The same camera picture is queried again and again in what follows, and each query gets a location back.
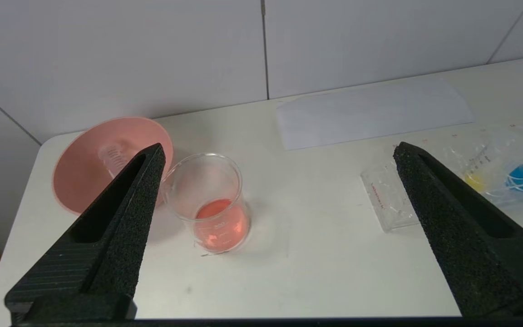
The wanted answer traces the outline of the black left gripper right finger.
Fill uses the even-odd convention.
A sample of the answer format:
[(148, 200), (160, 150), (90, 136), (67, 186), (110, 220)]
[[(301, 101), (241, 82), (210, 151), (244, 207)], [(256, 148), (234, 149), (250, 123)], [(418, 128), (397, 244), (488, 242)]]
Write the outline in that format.
[(461, 315), (523, 316), (523, 228), (424, 149), (394, 160)]

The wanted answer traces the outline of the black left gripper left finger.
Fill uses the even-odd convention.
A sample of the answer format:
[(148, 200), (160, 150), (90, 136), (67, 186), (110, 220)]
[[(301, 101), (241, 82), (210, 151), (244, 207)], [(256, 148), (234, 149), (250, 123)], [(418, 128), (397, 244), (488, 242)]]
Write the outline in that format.
[(13, 323), (131, 320), (166, 155), (139, 151), (7, 292)]

